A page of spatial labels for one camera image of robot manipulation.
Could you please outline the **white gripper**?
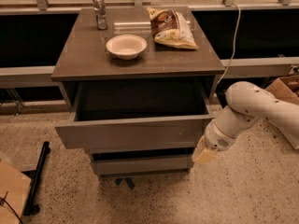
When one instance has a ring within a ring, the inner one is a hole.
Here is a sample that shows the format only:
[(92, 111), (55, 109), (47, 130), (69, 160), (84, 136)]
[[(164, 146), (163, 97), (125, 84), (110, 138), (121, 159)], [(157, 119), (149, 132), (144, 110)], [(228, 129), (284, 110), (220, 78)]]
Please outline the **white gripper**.
[(236, 141), (240, 133), (235, 121), (213, 119), (206, 126), (204, 137), (201, 137), (194, 152), (192, 161), (203, 164), (218, 158), (215, 150), (225, 151)]

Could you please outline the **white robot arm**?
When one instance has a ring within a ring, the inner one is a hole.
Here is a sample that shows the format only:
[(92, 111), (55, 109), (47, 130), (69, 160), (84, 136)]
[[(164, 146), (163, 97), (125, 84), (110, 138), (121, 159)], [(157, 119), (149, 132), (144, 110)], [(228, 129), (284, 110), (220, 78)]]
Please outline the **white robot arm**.
[(231, 85), (225, 97), (227, 106), (206, 126), (192, 154), (193, 162), (213, 161), (219, 151), (229, 149), (259, 119), (277, 127), (294, 149), (299, 148), (299, 105), (279, 100), (246, 81)]

